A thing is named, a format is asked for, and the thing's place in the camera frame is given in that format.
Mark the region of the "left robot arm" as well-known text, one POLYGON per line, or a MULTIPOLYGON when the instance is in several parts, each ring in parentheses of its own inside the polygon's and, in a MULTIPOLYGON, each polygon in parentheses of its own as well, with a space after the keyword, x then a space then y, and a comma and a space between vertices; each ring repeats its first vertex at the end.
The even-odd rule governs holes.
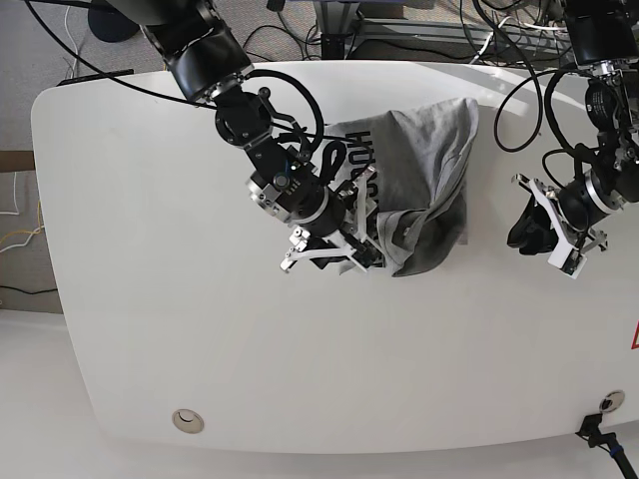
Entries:
POLYGON ((564 263, 582 260, 590 246, 606 247, 595 226, 638 201, 638 22, 635 1, 564 1, 562 21, 574 60, 553 72, 541 99, 557 154, 574 164, 573 180, 545 187, 520 178, 530 198, 507 244, 522 255, 564 249, 564 263), (586 114, 597 145, 570 143, 561 131, 552 97, 569 74, 587 78, 586 114))

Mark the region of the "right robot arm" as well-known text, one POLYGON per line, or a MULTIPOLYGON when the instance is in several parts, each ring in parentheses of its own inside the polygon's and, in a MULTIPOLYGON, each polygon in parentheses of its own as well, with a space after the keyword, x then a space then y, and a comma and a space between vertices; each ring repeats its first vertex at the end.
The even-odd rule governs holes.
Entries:
POLYGON ((324 135, 320 106, 299 80, 255 68, 211 1, 112 5, 141 27, 185 99, 213 107, 220 137, 250 159, 251 199, 293 230, 283 271, 301 260, 318 268, 339 263, 345 270, 383 265, 370 231, 376 205, 366 193, 375 170, 365 166, 350 179, 338 176, 349 140, 324 135), (315 130, 309 133, 277 111, 269 88, 245 91, 244 82, 257 78, 278 79, 297 90, 311 108, 315 130))

